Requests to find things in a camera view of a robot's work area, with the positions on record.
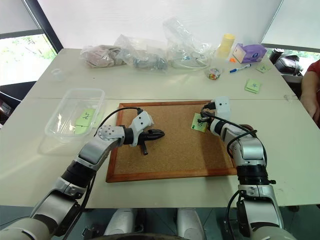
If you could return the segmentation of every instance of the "clear plastic bag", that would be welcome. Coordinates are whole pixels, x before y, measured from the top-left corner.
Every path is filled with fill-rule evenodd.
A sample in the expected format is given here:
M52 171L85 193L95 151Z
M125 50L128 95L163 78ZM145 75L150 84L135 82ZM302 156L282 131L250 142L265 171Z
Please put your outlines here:
M80 57L93 68L112 67L126 64L116 58L120 50L120 47L110 45L85 46L80 52Z
M147 71L166 71L166 45L162 42L120 35L114 43L121 47L116 56L129 66Z
M198 41L175 17L163 22L167 57L174 68L204 69L210 65L211 44Z

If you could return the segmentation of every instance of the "cork surface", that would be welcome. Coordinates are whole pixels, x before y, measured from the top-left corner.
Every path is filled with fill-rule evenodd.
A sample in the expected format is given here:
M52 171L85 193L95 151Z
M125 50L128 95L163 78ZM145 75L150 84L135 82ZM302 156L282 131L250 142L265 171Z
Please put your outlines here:
M109 164L108 174L126 175L126 180L131 180L128 175L134 174L139 174L138 179L144 179L143 173L149 173L145 179L161 179L162 173L163 178L189 175L195 177L192 172L197 172L196 175L200 176L228 175L228 172L223 173L224 171L219 170L234 169L234 165L220 138L208 129L204 133L191 129L193 117L195 113L200 112L203 105L140 106L154 121L154 125L149 128L161 129L165 136L154 141L146 141L148 155L143 155L140 147L119 147L116 154L111 155L111 158L116 155L116 159L114 165ZM121 115L122 119L118 121L121 120L120 124L128 127L137 116L137 111L124 110ZM157 177L153 177L151 173L156 173Z

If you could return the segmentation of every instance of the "purple tissue box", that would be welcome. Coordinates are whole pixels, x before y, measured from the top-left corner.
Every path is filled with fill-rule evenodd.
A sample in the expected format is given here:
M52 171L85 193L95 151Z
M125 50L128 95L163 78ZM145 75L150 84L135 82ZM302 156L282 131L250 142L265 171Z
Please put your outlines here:
M233 56L241 64L260 62L267 50L260 44L244 46L238 43L233 51Z

